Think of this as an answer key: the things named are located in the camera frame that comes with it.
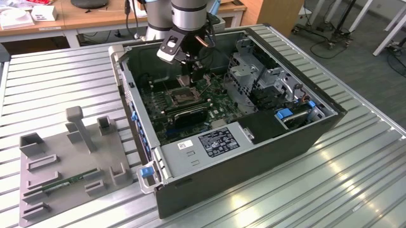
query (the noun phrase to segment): motherboard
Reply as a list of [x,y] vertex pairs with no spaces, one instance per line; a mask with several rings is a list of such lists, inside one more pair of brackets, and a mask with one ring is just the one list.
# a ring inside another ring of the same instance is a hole
[[193,86],[183,86],[182,78],[147,83],[140,94],[163,145],[213,130],[243,116],[225,89],[223,75],[207,74]]

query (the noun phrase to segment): barcode sticker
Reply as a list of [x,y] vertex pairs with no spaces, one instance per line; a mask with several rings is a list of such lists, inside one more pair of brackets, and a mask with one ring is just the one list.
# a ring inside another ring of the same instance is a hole
[[186,149],[186,148],[189,148],[191,146],[193,146],[191,140],[187,140],[185,142],[178,143],[178,147],[179,147],[181,150],[183,150],[183,149]]
[[47,31],[47,30],[59,30],[62,27],[47,27],[47,28],[39,28],[40,31]]

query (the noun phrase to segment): grey carpet floor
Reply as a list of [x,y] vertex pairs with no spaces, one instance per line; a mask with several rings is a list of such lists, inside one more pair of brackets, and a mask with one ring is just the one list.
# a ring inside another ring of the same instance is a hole
[[[314,25],[318,25],[322,21],[333,1],[326,1]],[[306,0],[306,7],[314,9],[317,3],[318,0]],[[335,26],[346,7],[347,3],[343,2],[331,20]],[[360,11],[360,9],[354,8],[350,12],[345,28],[350,28]],[[323,38],[301,31],[298,35],[290,36],[290,40],[381,111],[406,128],[406,78],[390,68],[386,50],[378,57],[373,56],[374,50],[389,34],[384,31],[388,24],[389,21],[386,19],[368,14],[351,34],[354,41],[350,47],[333,59],[322,59],[310,52],[310,47],[317,42],[321,42]],[[394,40],[401,41],[404,37],[406,37],[406,33],[401,31]],[[321,45],[314,47],[314,52],[323,57],[330,57],[343,48],[343,45],[338,45],[334,50],[327,50],[327,46]],[[400,58],[406,64],[406,54]],[[393,58],[390,58],[390,63],[398,70],[405,71]]]

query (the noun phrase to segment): metal rail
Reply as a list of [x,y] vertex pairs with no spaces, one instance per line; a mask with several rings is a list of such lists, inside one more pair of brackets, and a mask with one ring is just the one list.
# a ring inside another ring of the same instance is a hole
[[[306,154],[165,220],[135,182],[32,227],[405,226],[405,130],[273,28],[253,29],[349,110],[335,129]],[[19,135],[66,131],[64,109],[74,104],[92,117],[86,124],[106,114],[116,120],[132,173],[140,165],[110,45],[16,55],[4,65],[0,227],[19,222]]]

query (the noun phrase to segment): metal bracket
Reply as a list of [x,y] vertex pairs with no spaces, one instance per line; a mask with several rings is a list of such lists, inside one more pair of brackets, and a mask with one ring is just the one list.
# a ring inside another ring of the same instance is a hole
[[[146,165],[140,166],[136,170],[136,174],[138,174],[138,178],[139,178],[139,185],[140,185],[140,190],[144,194],[150,194],[154,192],[154,189],[162,185],[163,183],[158,180],[158,175],[157,172],[158,170],[155,169],[155,161],[148,162]],[[154,168],[154,180],[155,180],[155,184],[154,185],[147,185],[147,181],[146,179],[142,177],[142,173],[140,170],[144,168],[152,167]]]
[[123,55],[124,55],[123,45],[112,45],[108,47],[108,57],[110,57],[110,61],[112,63],[115,83],[118,86],[122,85],[122,82],[120,82],[119,71],[116,69],[116,63]]

